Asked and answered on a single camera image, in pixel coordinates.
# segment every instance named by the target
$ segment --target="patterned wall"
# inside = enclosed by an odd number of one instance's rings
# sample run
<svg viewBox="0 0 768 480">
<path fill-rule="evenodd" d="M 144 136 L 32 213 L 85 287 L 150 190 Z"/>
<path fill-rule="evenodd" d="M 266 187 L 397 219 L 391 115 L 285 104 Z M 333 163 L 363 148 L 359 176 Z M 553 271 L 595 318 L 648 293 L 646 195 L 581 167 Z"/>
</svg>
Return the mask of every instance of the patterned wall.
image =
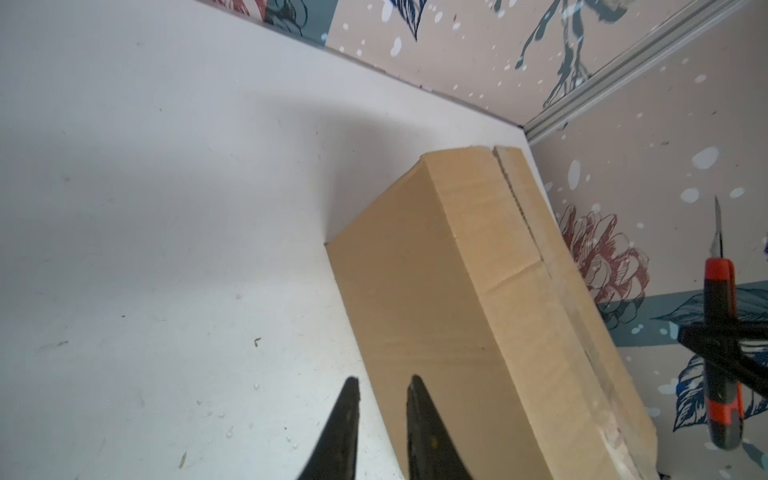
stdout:
<svg viewBox="0 0 768 480">
<path fill-rule="evenodd" d="M 676 480 L 768 478 L 768 399 L 744 390 L 746 440 L 718 450 L 703 363 L 677 343 L 679 325 L 703 321 L 715 195 L 740 317 L 768 322 L 766 18 L 768 2 L 751 2 L 532 148 Z M 768 344 L 745 350 L 768 366 Z"/>
<path fill-rule="evenodd" d="M 690 0 L 213 1 L 525 124 Z"/>
</svg>

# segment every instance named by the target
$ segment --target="cardboard box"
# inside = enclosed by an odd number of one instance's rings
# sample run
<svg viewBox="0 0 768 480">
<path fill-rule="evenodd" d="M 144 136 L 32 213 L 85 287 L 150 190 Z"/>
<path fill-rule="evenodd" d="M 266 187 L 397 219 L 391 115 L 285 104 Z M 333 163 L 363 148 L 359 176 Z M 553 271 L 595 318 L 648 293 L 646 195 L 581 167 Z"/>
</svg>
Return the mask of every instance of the cardboard box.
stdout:
<svg viewBox="0 0 768 480">
<path fill-rule="evenodd" d="M 404 472 L 418 373 L 475 480 L 658 478 L 655 428 L 520 150 L 424 155 L 327 250 Z"/>
</svg>

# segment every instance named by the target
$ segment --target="stain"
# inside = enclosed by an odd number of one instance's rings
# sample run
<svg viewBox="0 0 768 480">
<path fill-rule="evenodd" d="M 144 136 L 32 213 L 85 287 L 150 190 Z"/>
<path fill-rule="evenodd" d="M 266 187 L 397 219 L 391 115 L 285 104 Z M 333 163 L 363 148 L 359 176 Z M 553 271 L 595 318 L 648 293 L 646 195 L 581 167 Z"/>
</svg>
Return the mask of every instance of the stain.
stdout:
<svg viewBox="0 0 768 480">
<path fill-rule="evenodd" d="M 69 340 L 64 340 L 64 341 L 61 341 L 59 343 L 46 343 L 43 346 L 39 346 L 37 348 L 37 351 L 38 352 L 47 352 L 49 350 L 53 350 L 53 349 L 58 348 L 60 346 L 64 346 L 64 345 L 66 345 L 68 343 L 69 343 Z"/>
</svg>

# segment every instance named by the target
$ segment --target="box side panel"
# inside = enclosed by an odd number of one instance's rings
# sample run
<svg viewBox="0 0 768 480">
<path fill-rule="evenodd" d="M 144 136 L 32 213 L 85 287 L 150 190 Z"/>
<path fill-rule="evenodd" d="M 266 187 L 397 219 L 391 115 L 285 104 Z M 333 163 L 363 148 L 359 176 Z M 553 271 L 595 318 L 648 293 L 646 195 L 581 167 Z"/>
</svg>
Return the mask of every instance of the box side panel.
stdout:
<svg viewBox="0 0 768 480">
<path fill-rule="evenodd" d="M 417 373 L 475 480 L 550 478 L 423 162 L 327 250 L 402 470 Z"/>
<path fill-rule="evenodd" d="M 463 149 L 422 161 L 553 476 L 637 478 L 611 459 L 588 402 L 610 407 L 495 157 Z"/>
<path fill-rule="evenodd" d="M 560 230 L 552 220 L 550 210 L 528 167 L 523 153 L 517 148 L 497 147 L 495 153 L 507 174 L 515 199 L 525 213 L 538 251 L 541 254 L 557 295 L 568 314 L 600 387 L 611 402 L 618 426 L 631 452 L 644 452 L 644 458 L 634 455 L 638 468 L 647 472 L 649 463 L 655 467 L 657 437 L 654 424 L 647 415 L 632 379 L 621 362 L 618 351 L 603 324 L 597 308 L 584 288 Z"/>
</svg>

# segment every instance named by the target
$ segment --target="white surface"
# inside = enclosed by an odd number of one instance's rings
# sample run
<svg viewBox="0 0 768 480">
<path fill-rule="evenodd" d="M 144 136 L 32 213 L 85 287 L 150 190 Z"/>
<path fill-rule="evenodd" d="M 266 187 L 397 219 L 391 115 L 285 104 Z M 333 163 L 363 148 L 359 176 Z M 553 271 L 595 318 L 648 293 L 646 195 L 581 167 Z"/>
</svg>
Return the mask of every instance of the white surface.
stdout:
<svg viewBox="0 0 768 480">
<path fill-rule="evenodd" d="M 0 478 L 290 480 L 349 375 L 358 478 L 399 477 L 323 242 L 469 144 L 531 155 L 191 0 L 4 2 Z"/>
</svg>

